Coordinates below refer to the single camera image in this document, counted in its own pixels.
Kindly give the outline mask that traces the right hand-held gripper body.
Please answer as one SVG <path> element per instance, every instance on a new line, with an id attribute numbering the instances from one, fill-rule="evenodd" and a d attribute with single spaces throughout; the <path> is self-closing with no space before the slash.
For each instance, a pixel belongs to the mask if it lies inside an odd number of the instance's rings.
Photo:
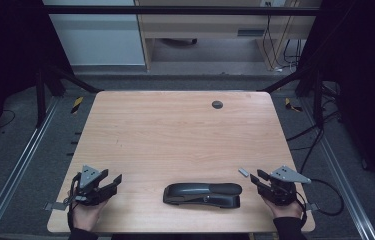
<path id="1" fill-rule="evenodd" d="M 277 206 L 287 206 L 297 199 L 297 183 L 311 183 L 310 178 L 286 165 L 270 172 L 267 181 L 270 182 L 270 194 L 267 199 Z"/>

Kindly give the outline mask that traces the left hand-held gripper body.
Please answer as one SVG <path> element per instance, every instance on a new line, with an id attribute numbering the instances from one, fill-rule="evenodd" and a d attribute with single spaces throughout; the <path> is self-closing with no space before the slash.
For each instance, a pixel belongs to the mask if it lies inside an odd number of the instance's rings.
<path id="1" fill-rule="evenodd" d="M 101 188 L 98 186 L 94 188 L 92 181 L 94 176 L 101 171 L 94 169 L 88 165 L 84 165 L 81 171 L 80 180 L 78 186 L 76 187 L 74 200 L 85 206 L 95 206 L 108 198 L 101 197 Z"/>

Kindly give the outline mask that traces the black stapler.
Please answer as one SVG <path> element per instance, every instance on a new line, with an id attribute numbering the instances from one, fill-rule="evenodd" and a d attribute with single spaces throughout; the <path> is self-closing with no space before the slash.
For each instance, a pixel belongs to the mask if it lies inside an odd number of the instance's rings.
<path id="1" fill-rule="evenodd" d="M 235 183 L 175 183 L 164 189 L 163 202 L 233 209 L 240 207 L 242 187 Z"/>

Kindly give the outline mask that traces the person's right hand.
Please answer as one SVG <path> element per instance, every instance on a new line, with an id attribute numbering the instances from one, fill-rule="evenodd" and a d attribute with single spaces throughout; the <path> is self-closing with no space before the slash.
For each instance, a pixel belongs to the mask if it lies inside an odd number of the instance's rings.
<path id="1" fill-rule="evenodd" d="M 297 202 L 286 206 L 277 206 L 266 198 L 263 201 L 270 208 L 274 218 L 291 217 L 300 219 L 302 217 L 302 208 Z"/>

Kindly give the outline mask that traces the person's left hand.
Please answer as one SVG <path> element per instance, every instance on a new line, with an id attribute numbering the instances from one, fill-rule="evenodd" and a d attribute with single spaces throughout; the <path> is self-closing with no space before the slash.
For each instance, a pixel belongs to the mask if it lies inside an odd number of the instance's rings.
<path id="1" fill-rule="evenodd" d="M 100 214 L 106 204 L 106 201 L 95 206 L 75 204 L 72 207 L 73 227 L 85 231 L 92 231 L 95 228 L 100 218 Z"/>

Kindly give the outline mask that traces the yellow black tape strip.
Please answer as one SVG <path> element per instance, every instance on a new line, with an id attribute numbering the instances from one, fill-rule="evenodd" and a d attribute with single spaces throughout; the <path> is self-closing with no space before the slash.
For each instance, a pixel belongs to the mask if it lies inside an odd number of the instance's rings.
<path id="1" fill-rule="evenodd" d="M 73 104 L 73 107 L 71 109 L 71 114 L 77 113 L 77 111 L 78 111 L 78 109 L 79 109 L 79 107 L 80 107 L 80 105 L 81 105 L 81 103 L 83 101 L 83 98 L 84 97 L 78 97 L 78 98 L 76 98 L 76 100 L 75 100 L 75 102 Z"/>

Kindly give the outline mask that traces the black curtain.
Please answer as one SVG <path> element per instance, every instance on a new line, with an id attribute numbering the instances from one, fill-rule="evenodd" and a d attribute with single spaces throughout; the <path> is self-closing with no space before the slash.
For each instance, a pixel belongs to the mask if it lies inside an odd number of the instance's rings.
<path id="1" fill-rule="evenodd" d="M 340 109 L 363 159 L 375 170 L 375 0 L 321 0 L 323 9 L 336 14 L 318 16 L 312 26 L 301 62 L 306 63 L 328 34 L 339 39 L 322 62 L 326 81 L 340 86 Z"/>
<path id="2" fill-rule="evenodd" d="M 35 85 L 42 63 L 72 71 L 43 6 L 43 0 L 0 0 L 0 117 L 9 96 Z"/>

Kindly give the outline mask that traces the white cabinet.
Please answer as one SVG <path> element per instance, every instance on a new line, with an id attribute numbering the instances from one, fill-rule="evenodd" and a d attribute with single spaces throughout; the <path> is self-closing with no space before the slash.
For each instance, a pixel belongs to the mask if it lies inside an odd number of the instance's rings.
<path id="1" fill-rule="evenodd" d="M 144 65 L 136 15 L 50 14 L 72 66 Z"/>

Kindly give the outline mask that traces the dark object under desk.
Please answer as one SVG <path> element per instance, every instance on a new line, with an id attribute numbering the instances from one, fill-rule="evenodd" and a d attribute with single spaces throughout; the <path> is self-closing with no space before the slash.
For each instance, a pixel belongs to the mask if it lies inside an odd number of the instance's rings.
<path id="1" fill-rule="evenodd" d="M 171 46 L 190 46 L 197 44 L 197 39 L 169 39 L 164 38 L 161 40 L 163 43 Z"/>

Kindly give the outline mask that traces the light wooden desk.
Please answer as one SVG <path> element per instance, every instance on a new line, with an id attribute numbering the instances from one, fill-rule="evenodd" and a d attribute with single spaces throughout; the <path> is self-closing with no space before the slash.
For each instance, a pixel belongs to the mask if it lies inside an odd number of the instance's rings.
<path id="1" fill-rule="evenodd" d="M 134 0 L 137 6 L 315 7 L 322 0 Z M 291 39 L 305 40 L 313 16 L 140 15 L 141 37 L 147 39 L 246 38 L 258 44 L 266 67 L 282 66 L 281 54 Z"/>

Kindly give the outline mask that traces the aluminium floor rail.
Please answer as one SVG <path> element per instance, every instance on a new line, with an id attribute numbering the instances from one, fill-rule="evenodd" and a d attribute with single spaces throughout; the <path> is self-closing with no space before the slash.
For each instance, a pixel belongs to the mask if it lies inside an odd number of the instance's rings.
<path id="1" fill-rule="evenodd" d="M 337 119 L 339 117 L 339 113 L 335 111 L 327 115 L 323 114 L 323 128 L 320 129 L 313 120 L 313 113 L 311 112 L 310 103 L 303 99 L 301 99 L 300 102 L 310 124 L 312 126 L 316 126 L 316 129 L 312 131 L 312 133 L 315 135 L 315 144 L 318 148 L 318 152 L 322 155 L 322 161 L 326 165 L 329 176 L 334 182 L 334 189 L 340 194 L 343 201 L 344 212 L 349 213 L 361 240 L 375 240 L 375 230 L 373 225 L 370 222 L 349 179 L 342 170 L 328 139 L 324 136 L 324 126 L 331 120 Z"/>
<path id="2" fill-rule="evenodd" d="M 56 108 L 61 102 L 60 97 L 52 97 L 49 106 L 46 110 L 46 115 L 43 122 L 39 127 L 36 127 L 33 134 L 31 135 L 27 145 L 25 146 L 22 154 L 20 155 L 16 165 L 13 167 L 6 183 L 0 191 L 0 220 L 5 213 L 9 203 L 16 192 L 16 189 L 23 178 L 25 171 L 27 170 L 34 154 L 40 145 L 45 132 L 47 131 L 52 118 L 55 115 Z"/>

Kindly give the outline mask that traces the yellow-handled tool on floor right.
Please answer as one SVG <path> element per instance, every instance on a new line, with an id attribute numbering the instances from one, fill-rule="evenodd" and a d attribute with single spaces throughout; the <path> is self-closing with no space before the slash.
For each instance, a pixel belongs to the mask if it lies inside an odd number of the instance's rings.
<path id="1" fill-rule="evenodd" d="M 292 110 L 292 111 L 295 111 L 295 112 L 302 112 L 303 111 L 302 107 L 300 107 L 300 106 L 293 106 L 291 104 L 291 101 L 290 101 L 289 98 L 285 98 L 285 108 L 289 109 L 289 110 Z"/>

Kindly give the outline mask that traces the black metal frame stand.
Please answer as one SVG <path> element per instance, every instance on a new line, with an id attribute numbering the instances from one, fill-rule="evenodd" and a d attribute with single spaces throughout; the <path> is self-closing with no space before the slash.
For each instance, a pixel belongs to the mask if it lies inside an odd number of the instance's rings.
<path id="1" fill-rule="evenodd" d="M 307 97 L 310 92 L 313 96 L 313 120 L 317 127 L 323 128 L 323 110 L 322 110 L 322 75 L 318 67 L 303 67 L 272 85 L 261 89 L 261 92 L 272 93 L 275 90 L 298 80 L 294 92 L 297 97 Z"/>
<path id="2" fill-rule="evenodd" d="M 48 88 L 53 96 L 63 96 L 66 89 L 61 82 L 62 79 L 68 80 L 76 86 L 86 90 L 87 92 L 101 92 L 101 89 L 80 80 L 73 73 L 61 70 L 56 66 L 43 65 L 35 74 L 37 98 L 37 128 L 39 128 L 46 119 L 45 88 Z"/>

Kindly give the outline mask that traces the black horizontal frame bar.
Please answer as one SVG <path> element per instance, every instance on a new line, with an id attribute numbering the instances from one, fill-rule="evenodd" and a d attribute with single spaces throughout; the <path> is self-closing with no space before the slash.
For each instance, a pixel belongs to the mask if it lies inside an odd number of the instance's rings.
<path id="1" fill-rule="evenodd" d="M 273 15 L 317 16 L 319 8 L 218 7 L 218 6 L 70 6 L 46 5 L 48 14 L 137 14 L 137 15 Z"/>

